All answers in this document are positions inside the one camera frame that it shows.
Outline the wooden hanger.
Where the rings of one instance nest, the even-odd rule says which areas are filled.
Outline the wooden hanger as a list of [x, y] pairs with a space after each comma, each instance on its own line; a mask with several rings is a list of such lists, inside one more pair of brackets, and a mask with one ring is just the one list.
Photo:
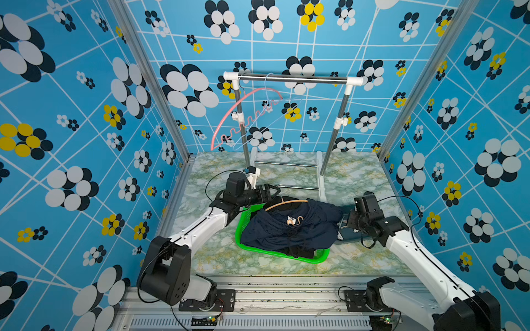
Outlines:
[[[277, 207], [280, 207], [282, 205], [287, 205], [287, 204], [297, 204], [297, 203], [307, 203], [308, 201], [305, 200], [305, 199], [293, 199], [293, 200], [288, 200], [288, 201], [285, 201], [284, 199], [282, 199], [282, 201], [278, 204], [275, 204], [275, 205], [271, 205], [269, 206], [268, 208], [265, 209], [266, 212], [274, 209], [274, 208], [277, 208]], [[286, 223], [287, 225], [290, 225], [290, 226], [299, 226], [302, 224], [303, 222], [303, 217], [297, 217], [297, 218], [293, 218], [291, 216], [288, 216], [287, 217], [287, 220], [286, 220]]]

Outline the navy blue shorts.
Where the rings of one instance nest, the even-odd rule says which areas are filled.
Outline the navy blue shorts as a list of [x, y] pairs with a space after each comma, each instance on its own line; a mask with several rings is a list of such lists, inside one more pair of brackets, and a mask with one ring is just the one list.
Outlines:
[[[278, 197], [251, 213], [240, 235], [240, 243], [261, 250], [285, 254], [290, 246], [301, 245], [314, 250], [330, 248], [338, 238], [338, 224], [343, 212], [333, 204], [307, 198], [307, 203], [287, 204], [265, 211], [271, 205], [293, 200]], [[287, 225], [287, 217], [303, 217], [299, 226]]]

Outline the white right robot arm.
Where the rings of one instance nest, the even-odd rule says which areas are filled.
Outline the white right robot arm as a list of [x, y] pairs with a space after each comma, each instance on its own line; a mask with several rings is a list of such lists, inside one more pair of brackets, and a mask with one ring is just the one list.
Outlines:
[[365, 300], [372, 310], [393, 308], [428, 330], [501, 330], [498, 300], [478, 292], [437, 260], [398, 217], [387, 217], [375, 195], [355, 199], [347, 226], [359, 230], [397, 256], [432, 294], [428, 300], [382, 276], [367, 283]]

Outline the black shorts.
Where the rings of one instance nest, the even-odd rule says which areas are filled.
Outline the black shorts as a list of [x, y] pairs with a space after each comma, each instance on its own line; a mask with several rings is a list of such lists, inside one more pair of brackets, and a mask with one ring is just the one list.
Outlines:
[[312, 248], [305, 248], [301, 245], [294, 245], [286, 249], [285, 255], [294, 257], [296, 259], [313, 259], [315, 256], [315, 251]]

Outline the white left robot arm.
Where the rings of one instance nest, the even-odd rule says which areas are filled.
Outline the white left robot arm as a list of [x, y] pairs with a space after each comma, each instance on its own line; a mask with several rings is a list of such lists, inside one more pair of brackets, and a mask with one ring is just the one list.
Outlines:
[[170, 237], [158, 236], [151, 241], [139, 277], [139, 299], [148, 303], [142, 293], [173, 307], [182, 301], [195, 300], [209, 308], [217, 300], [217, 284], [191, 272], [195, 253], [216, 233], [228, 226], [244, 208], [273, 201], [281, 192], [278, 186], [258, 185], [259, 169], [250, 173], [232, 172], [225, 189], [219, 191], [206, 212], [190, 226]]

